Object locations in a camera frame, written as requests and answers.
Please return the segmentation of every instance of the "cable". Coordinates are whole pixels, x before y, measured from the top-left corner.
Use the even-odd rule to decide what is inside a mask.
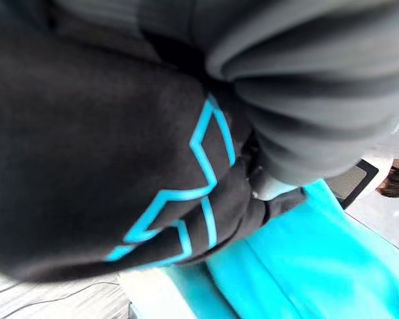
[[[83,290],[86,290],[86,289],[88,289],[88,288],[90,288],[90,287],[92,287],[92,286],[95,286],[95,285],[97,285],[97,284],[112,284],[112,285],[114,285],[114,286],[119,286],[119,284],[116,284],[115,282],[96,282],[96,283],[94,283],[94,284],[88,285],[87,287],[84,287],[83,289],[80,289],[80,290],[78,290],[78,291],[76,291],[76,292],[73,292],[72,294],[68,294],[68,295],[66,295],[66,296],[64,296],[64,297],[60,297],[60,298],[56,298],[56,299],[50,299],[50,300],[42,300],[42,301],[38,301],[38,302],[33,302],[32,304],[26,304],[26,305],[24,305],[24,306],[22,306],[22,307],[19,307],[18,309],[14,310],[14,311],[8,313],[8,314],[5,315],[4,317],[1,317],[0,319],[6,319],[6,318],[12,316],[13,314],[15,314],[15,313],[18,312],[18,311],[20,311],[20,310],[22,310],[22,309],[25,309],[25,308],[28,308],[28,307],[31,307],[31,306],[34,306],[34,305],[36,305],[36,304],[46,304],[46,303],[48,303],[48,302],[55,302],[55,301],[60,301],[60,300],[67,299],[67,298],[69,298],[69,297],[71,297],[71,296],[74,296],[75,294],[78,294],[79,292],[82,292]]]
[[[18,282],[17,284],[13,284],[13,285],[11,285],[11,286],[9,286],[9,287],[7,287],[7,288],[4,288],[4,289],[0,290],[0,294],[1,294],[2,292],[8,291],[8,290],[10,290],[10,289],[12,289],[12,288],[15,288],[15,287],[18,286],[19,284],[21,284],[21,283]]]

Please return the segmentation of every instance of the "dark fabric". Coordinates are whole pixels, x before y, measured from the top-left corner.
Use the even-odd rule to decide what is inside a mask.
[[[192,246],[177,262],[200,260],[262,226],[270,213],[251,198],[241,154],[251,128],[218,87],[237,160],[231,168],[212,118],[201,145],[218,181],[208,195],[215,245],[201,199],[169,202],[147,229],[155,237],[123,242],[160,190],[207,185],[190,138],[208,85],[161,63],[148,43],[130,54],[128,39],[114,51],[108,29],[94,37],[96,27],[68,16],[66,29],[57,13],[42,29],[0,10],[0,271],[42,282],[149,265],[184,251],[176,221]],[[106,259],[128,244],[131,253]]]
[[[56,3],[118,32],[153,34],[158,52],[169,53],[164,60],[233,85],[265,169],[285,183],[342,173],[396,125],[399,0]],[[174,41],[203,59],[179,54]]]

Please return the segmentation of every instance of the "brown hair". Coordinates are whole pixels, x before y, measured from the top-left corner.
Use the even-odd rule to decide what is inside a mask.
[[[392,166],[386,178],[384,188],[378,188],[377,192],[386,197],[399,197],[399,169]]]

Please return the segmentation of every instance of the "hoodie sleeve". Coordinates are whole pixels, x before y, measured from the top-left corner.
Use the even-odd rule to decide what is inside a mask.
[[[276,179],[336,175],[399,113],[399,1],[262,1],[201,37],[208,73],[245,101]]]

